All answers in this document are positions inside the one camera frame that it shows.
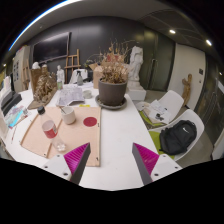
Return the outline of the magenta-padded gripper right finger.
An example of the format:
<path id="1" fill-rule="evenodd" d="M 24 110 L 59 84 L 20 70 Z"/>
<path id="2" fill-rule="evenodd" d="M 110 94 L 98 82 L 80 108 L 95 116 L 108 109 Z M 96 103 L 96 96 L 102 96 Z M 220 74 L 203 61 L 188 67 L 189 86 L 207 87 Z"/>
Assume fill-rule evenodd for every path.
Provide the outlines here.
<path id="1" fill-rule="evenodd" d="M 134 143 L 132 154 L 135 158 L 143 185 L 147 185 L 182 169 L 166 154 L 157 154 Z"/>

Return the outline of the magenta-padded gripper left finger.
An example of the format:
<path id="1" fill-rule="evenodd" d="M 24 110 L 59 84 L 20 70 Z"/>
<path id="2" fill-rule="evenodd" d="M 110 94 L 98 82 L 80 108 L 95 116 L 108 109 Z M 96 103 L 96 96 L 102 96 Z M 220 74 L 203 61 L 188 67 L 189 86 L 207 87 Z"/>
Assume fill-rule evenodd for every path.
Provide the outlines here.
<path id="1" fill-rule="evenodd" d="M 42 169 L 78 185 L 90 152 L 90 144 L 86 143 L 65 155 L 55 155 L 42 166 Z"/>

